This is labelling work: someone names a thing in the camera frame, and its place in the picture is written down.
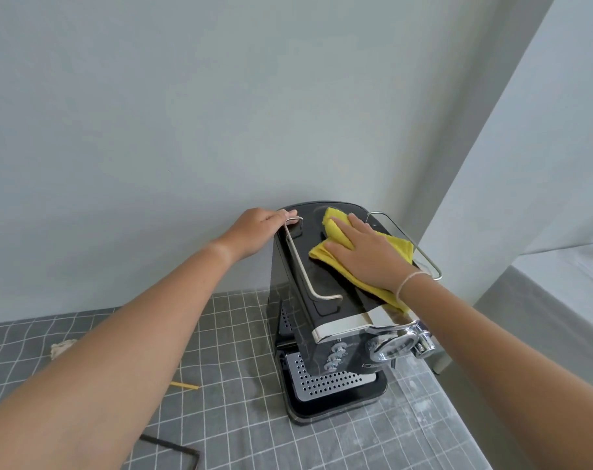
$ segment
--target person's right arm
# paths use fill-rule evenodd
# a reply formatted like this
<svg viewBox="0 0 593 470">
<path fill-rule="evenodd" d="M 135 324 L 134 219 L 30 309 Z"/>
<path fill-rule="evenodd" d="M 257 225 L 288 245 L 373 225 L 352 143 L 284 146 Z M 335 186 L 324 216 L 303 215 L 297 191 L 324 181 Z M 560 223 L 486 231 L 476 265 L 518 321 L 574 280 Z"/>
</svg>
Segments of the person's right arm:
<svg viewBox="0 0 593 470">
<path fill-rule="evenodd" d="M 336 221 L 354 244 L 325 247 L 360 280 L 392 292 L 417 269 L 354 215 Z M 593 469 L 593 387 L 491 322 L 429 276 L 399 297 L 479 388 L 540 468 Z"/>
</svg>

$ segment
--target person's left hand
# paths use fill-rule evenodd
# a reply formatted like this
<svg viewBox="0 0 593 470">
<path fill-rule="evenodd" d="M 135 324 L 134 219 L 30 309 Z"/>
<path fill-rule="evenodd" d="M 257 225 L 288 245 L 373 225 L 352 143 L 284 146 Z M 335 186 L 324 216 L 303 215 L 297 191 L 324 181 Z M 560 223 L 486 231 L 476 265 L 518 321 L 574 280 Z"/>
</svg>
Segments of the person's left hand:
<svg viewBox="0 0 593 470">
<path fill-rule="evenodd" d="M 296 209 L 290 212 L 285 209 L 247 209 L 214 243 L 224 246 L 232 261 L 237 262 L 258 252 L 287 219 L 296 215 Z"/>
</svg>

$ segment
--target black drip tray base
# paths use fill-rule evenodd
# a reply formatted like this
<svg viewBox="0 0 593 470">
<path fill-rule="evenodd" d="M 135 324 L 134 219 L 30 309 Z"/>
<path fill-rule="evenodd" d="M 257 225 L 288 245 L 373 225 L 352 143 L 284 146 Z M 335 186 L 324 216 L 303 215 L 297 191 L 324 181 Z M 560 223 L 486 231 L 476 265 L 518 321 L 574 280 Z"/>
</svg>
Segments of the black drip tray base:
<svg viewBox="0 0 593 470">
<path fill-rule="evenodd" d="M 275 359 L 280 370 L 279 381 L 283 390 L 286 409 L 290 419 L 296 424 L 311 424 L 334 414 L 362 407 L 377 401 L 386 392 L 388 386 L 386 375 L 383 371 L 378 371 L 375 375 L 366 375 L 370 379 L 376 376 L 375 380 L 371 382 L 303 402 L 297 397 L 292 374 L 286 361 L 286 356 L 293 353 L 298 353 L 297 347 L 289 350 L 279 350 L 276 352 Z"/>
</svg>

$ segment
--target forearm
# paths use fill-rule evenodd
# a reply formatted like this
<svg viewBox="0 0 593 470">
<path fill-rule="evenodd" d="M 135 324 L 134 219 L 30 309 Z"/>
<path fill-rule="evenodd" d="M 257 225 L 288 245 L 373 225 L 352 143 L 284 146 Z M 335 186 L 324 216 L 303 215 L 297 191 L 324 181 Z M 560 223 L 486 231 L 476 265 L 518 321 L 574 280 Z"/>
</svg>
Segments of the forearm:
<svg viewBox="0 0 593 470">
<path fill-rule="evenodd" d="M 401 299 L 538 466 L 593 469 L 593 387 L 426 276 L 412 278 Z"/>
<path fill-rule="evenodd" d="M 4 400 L 0 468 L 120 467 L 231 262 L 202 249 Z"/>
</svg>

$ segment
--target yellow cloth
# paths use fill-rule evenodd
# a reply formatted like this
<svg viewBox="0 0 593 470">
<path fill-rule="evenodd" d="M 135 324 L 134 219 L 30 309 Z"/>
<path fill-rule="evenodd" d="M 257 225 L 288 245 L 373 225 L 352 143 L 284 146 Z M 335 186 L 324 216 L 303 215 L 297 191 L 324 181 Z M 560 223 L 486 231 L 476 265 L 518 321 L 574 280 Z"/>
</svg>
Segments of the yellow cloth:
<svg viewBox="0 0 593 470">
<path fill-rule="evenodd" d="M 327 211 L 325 212 L 325 216 L 323 218 L 323 226 L 325 227 L 325 232 L 327 233 L 328 239 L 314 247 L 310 251 L 310 257 L 312 259 L 322 260 L 325 264 L 329 264 L 339 273 L 348 278 L 348 280 L 353 285 L 359 287 L 360 289 L 363 289 L 367 292 L 372 293 L 373 295 L 378 296 L 381 300 L 384 300 L 390 305 L 400 308 L 403 311 L 409 310 L 409 308 L 404 303 L 397 301 L 393 292 L 364 284 L 364 282 L 355 278 L 346 268 L 342 266 L 342 264 L 340 264 L 340 262 L 335 257 L 333 257 L 331 252 L 325 249 L 324 243 L 327 241 L 334 241 L 336 243 L 344 245 L 346 248 L 351 250 L 355 249 L 351 241 L 348 240 L 348 237 L 345 236 L 344 233 L 338 227 L 338 225 L 334 221 L 332 221 L 332 217 L 337 217 L 340 221 L 346 222 L 349 226 L 351 225 L 347 215 L 344 214 L 342 211 L 340 211 L 339 209 L 327 208 Z M 378 232 L 378 234 L 388 239 L 388 242 L 394 247 L 394 249 L 396 249 L 398 253 L 400 253 L 403 259 L 407 260 L 410 263 L 412 262 L 414 246 L 411 242 L 406 241 L 405 239 L 400 239 L 399 237 L 393 237 L 389 236 L 388 234 L 382 234 L 381 232 Z"/>
</svg>

